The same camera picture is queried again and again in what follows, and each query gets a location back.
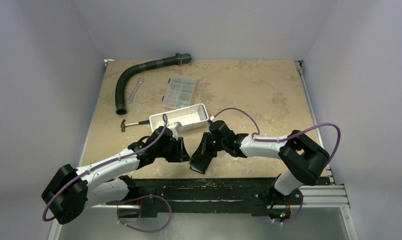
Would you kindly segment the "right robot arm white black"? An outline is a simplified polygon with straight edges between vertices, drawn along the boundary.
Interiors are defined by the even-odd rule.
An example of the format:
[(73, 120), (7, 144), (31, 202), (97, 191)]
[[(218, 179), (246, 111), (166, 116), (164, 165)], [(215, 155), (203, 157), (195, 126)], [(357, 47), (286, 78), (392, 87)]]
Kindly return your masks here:
[(248, 133), (235, 133), (222, 120), (210, 123), (200, 145), (190, 159), (190, 169), (204, 174), (218, 152), (235, 158), (265, 157), (282, 160), (287, 172), (277, 177), (269, 196), (277, 204), (288, 199), (297, 188), (317, 184), (327, 166), (329, 153), (306, 134), (294, 130), (282, 137), (254, 138)]

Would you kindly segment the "black leather card holder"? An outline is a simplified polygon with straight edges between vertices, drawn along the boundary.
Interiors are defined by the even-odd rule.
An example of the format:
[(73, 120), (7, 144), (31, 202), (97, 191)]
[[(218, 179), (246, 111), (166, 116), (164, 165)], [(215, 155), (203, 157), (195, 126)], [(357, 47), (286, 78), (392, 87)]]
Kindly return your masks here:
[(204, 175), (211, 161), (212, 156), (208, 155), (193, 156), (190, 160), (190, 170)]

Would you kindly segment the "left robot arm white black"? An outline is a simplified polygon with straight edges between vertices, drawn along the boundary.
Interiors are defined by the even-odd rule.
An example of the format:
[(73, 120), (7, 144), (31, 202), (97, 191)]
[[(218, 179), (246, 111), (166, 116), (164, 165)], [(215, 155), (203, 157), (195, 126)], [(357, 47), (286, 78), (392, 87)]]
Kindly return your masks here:
[(126, 175), (163, 158), (169, 163), (183, 163), (190, 157), (182, 137), (160, 126), (150, 136), (130, 144), (121, 152), (86, 166), (61, 166), (41, 197), (46, 204), (42, 219), (64, 225), (94, 205), (122, 201), (133, 204), (138, 191)]

